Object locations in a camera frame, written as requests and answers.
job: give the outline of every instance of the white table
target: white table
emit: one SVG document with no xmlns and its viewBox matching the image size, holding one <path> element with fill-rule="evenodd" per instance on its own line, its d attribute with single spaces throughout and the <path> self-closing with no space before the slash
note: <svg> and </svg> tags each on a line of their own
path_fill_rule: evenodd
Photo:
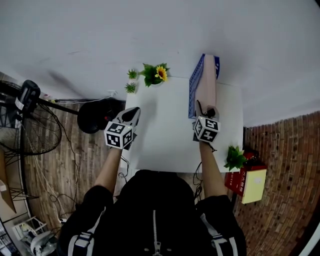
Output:
<svg viewBox="0 0 320 256">
<path fill-rule="evenodd" d="M 241 89 L 235 86 L 217 84 L 217 109 L 221 131 L 212 146 L 221 173 L 228 146 L 242 147 L 243 109 Z M 137 126 L 137 137 L 129 151 L 122 155 L 134 170 L 148 169 L 162 172 L 194 173 L 199 165 L 199 144 L 193 141 L 194 119 L 188 119 L 189 80 L 169 77 L 158 87 L 145 87 L 140 77 L 136 94 L 128 94 L 125 108 L 140 107 L 141 116 Z M 127 168 L 124 161 L 120 167 Z"/>
</svg>

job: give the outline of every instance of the green plant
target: green plant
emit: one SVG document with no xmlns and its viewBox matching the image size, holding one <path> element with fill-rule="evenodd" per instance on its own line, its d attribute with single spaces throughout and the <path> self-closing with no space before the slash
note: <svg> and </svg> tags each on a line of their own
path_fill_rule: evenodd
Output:
<svg viewBox="0 0 320 256">
<path fill-rule="evenodd" d="M 145 76 L 144 83 L 146 87 L 167 81 L 167 71 L 170 69 L 167 67 L 167 63 L 161 63 L 156 66 L 143 63 L 143 66 L 144 70 L 139 72 L 139 75 Z"/>
<path fill-rule="evenodd" d="M 136 84 L 134 82 L 131 82 L 131 83 L 127 83 L 125 85 L 125 91 L 128 93 L 128 94 L 133 94 L 135 91 L 136 91 Z"/>
<path fill-rule="evenodd" d="M 229 172 L 233 168 L 240 169 L 244 167 L 244 163 L 247 161 L 245 158 L 244 150 L 239 151 L 239 146 L 229 146 L 228 156 L 226 158 L 226 165 L 224 167 L 229 168 Z"/>
<path fill-rule="evenodd" d="M 129 76 L 129 79 L 137 79 L 138 73 L 134 69 L 129 69 L 127 75 Z"/>
</svg>

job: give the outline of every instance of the cable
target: cable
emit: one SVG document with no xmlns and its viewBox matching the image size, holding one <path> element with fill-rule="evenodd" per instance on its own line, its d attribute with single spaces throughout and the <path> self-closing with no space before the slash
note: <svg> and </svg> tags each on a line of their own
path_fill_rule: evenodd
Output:
<svg viewBox="0 0 320 256">
<path fill-rule="evenodd" d="M 23 124 L 21 124 L 21 126 L 22 126 L 22 128 L 26 131 L 25 126 L 24 126 Z M 28 142 L 29 142 L 29 144 L 30 144 L 31 150 L 34 151 L 34 149 L 33 149 L 33 147 L 32 147 L 32 143 L 31 143 L 31 141 L 30 141 L 30 139 L 29 139 L 29 136 L 28 136 L 27 132 L 25 133 L 25 135 L 26 135 L 26 137 L 27 137 L 27 139 L 28 139 Z M 45 185 L 44 185 L 43 182 L 42 182 L 42 179 L 41 179 L 40 174 L 39 174 L 39 169 L 40 169 L 40 171 L 41 171 L 41 174 L 42 174 L 42 176 L 43 176 L 46 184 L 47 184 L 48 187 L 51 189 L 52 193 L 57 197 L 57 195 L 55 194 L 55 191 L 54 191 L 53 188 L 50 186 L 50 184 L 49 184 L 46 176 L 45 176 L 44 173 L 42 172 L 38 159 L 36 158 L 35 155 L 33 156 L 33 158 L 34 158 L 34 161 L 35 161 L 36 172 L 37 172 L 37 174 L 38 174 L 38 176 L 39 176 L 39 180 L 40 180 L 40 183 L 41 183 L 43 189 L 48 193 L 49 198 L 50 198 L 50 195 L 51 195 L 51 194 L 48 192 L 48 190 L 46 189 Z M 62 209 L 64 212 L 66 212 L 65 209 L 64 209 L 64 207 L 62 206 L 60 200 L 57 199 L 57 201 L 59 202 L 59 212 L 61 211 L 61 209 Z M 57 217 L 58 217 L 58 219 L 59 219 L 59 218 L 60 218 L 60 213 L 58 212 L 58 209 L 57 209 L 56 205 L 55 205 L 55 204 L 53 204 L 53 205 L 54 205 L 54 207 L 55 207 L 56 214 L 57 214 Z"/>
<path fill-rule="evenodd" d="M 55 104 L 78 104 L 78 103 L 89 103 L 89 102 L 98 102 L 104 99 L 109 99 L 113 96 L 108 96 L 100 99 L 90 100 L 90 101 L 78 101 L 78 102 L 54 102 Z"/>
<path fill-rule="evenodd" d="M 72 147 L 72 142 L 71 140 L 69 139 L 68 135 L 67 135 L 67 132 L 66 132 L 66 129 L 65 127 L 63 126 L 63 124 L 59 121 L 58 117 L 47 107 L 47 106 L 43 106 L 41 104 L 39 104 L 39 106 L 41 108 L 43 108 L 44 110 L 47 110 L 52 116 L 53 118 L 55 119 L 55 121 L 63 128 L 63 131 L 64 131 L 64 134 L 65 134 L 65 137 L 66 139 L 68 140 L 68 142 L 70 143 L 70 148 L 71 148 L 71 151 L 73 153 L 73 157 L 74 157 L 74 164 L 76 166 L 76 169 L 75 169 L 75 193 L 74 193 L 74 198 L 73 198 L 73 205 L 72 205 L 72 208 L 70 210 L 70 212 L 72 212 L 73 208 L 75 207 L 76 205 L 76 198 L 77 198 L 77 192 L 78 192 L 78 189 L 77 189 L 77 184 L 78 184 L 78 181 L 79 181 L 79 166 L 77 165 L 77 161 L 76 161 L 76 153 Z"/>
<path fill-rule="evenodd" d="M 118 176 L 119 176 L 119 178 L 124 179 L 125 183 L 127 184 L 127 179 L 126 178 L 127 178 L 128 174 L 129 174 L 129 164 L 130 163 L 129 163 L 129 161 L 127 159 L 125 159 L 124 156 L 121 156 L 121 159 L 123 161 L 125 161 L 125 163 L 126 163 L 126 175 L 123 172 L 119 172 Z"/>
<path fill-rule="evenodd" d="M 58 196 L 50 194 L 50 196 L 49 196 L 50 197 L 50 201 L 55 203 L 55 202 L 57 202 L 59 200 L 59 197 L 61 197 L 61 196 L 66 196 L 67 198 L 71 199 L 75 204 L 77 204 L 72 197 L 70 197 L 70 196 L 68 196 L 67 194 L 64 194 L 64 193 L 59 194 Z M 63 211 L 64 211 L 64 214 L 61 214 L 61 208 L 59 209 L 59 213 L 58 213 L 59 220 L 61 219 L 61 217 L 63 215 L 67 215 L 67 214 L 72 214 L 73 213 L 73 212 L 66 212 L 64 209 L 63 209 Z"/>
<path fill-rule="evenodd" d="M 196 168 L 193 174 L 193 185 L 196 186 L 195 192 L 194 192 L 194 200 L 197 199 L 198 202 L 201 201 L 202 182 L 203 182 L 203 180 L 198 177 L 201 164 L 202 162 L 199 163 L 198 167 Z"/>
</svg>

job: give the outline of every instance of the sunflower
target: sunflower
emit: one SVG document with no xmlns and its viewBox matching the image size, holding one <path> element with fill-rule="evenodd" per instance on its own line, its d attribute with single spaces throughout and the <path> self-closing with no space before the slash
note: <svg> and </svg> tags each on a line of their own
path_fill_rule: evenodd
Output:
<svg viewBox="0 0 320 256">
<path fill-rule="evenodd" d="M 163 81 L 167 81 L 168 77 L 167 77 L 167 72 L 166 69 L 163 68 L 162 66 L 157 66 L 156 67 L 156 78 L 161 78 Z"/>
</svg>

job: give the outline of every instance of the electric fan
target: electric fan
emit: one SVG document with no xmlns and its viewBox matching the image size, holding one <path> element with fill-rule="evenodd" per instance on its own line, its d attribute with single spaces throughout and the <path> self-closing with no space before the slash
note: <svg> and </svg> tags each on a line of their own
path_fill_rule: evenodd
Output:
<svg viewBox="0 0 320 256">
<path fill-rule="evenodd" d="M 48 106 L 78 113 L 39 96 L 39 87 L 30 80 L 21 87 L 0 81 L 0 145 L 11 157 L 44 154 L 58 146 L 62 130 Z"/>
</svg>

